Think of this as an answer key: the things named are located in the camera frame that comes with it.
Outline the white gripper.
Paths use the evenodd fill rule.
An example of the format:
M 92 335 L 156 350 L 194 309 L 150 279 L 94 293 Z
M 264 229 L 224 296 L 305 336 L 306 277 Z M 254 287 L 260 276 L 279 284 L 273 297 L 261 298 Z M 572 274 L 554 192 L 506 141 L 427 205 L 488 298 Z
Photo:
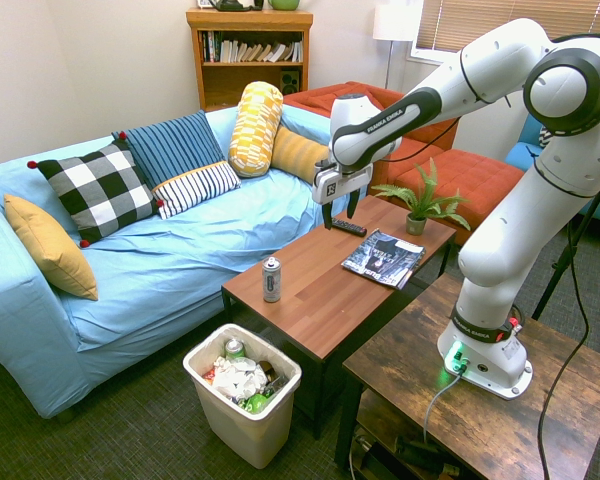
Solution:
M 349 194 L 347 204 L 347 217 L 352 219 L 360 198 L 357 191 L 371 182 L 373 166 L 367 165 L 362 170 L 353 173 L 344 173 L 341 165 L 324 159 L 314 165 L 312 198 L 322 205 L 324 226 L 327 230 L 332 228 L 332 201 Z

